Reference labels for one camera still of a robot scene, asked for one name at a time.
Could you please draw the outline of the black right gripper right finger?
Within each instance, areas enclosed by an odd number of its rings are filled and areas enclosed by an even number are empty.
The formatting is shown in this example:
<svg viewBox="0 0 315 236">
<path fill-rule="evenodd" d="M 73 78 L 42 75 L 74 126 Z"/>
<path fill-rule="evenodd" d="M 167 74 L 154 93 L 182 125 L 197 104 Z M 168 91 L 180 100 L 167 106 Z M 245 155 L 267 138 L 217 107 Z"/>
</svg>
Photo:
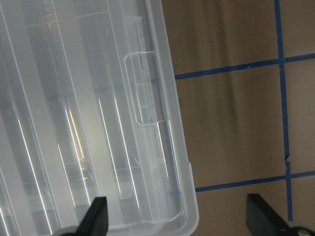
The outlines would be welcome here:
<svg viewBox="0 0 315 236">
<path fill-rule="evenodd" d="M 252 236 L 289 236 L 290 227 L 259 194 L 248 194 L 246 225 Z"/>
</svg>

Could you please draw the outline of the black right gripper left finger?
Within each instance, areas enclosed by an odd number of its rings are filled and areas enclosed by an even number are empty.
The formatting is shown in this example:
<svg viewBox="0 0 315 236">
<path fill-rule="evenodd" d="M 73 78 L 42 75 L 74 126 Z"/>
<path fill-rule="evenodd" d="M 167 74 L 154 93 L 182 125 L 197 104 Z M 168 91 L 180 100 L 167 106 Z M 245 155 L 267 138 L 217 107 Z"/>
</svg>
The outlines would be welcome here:
<svg viewBox="0 0 315 236">
<path fill-rule="evenodd" d="M 106 236 L 109 227 L 106 197 L 96 197 L 80 225 L 77 236 Z"/>
</svg>

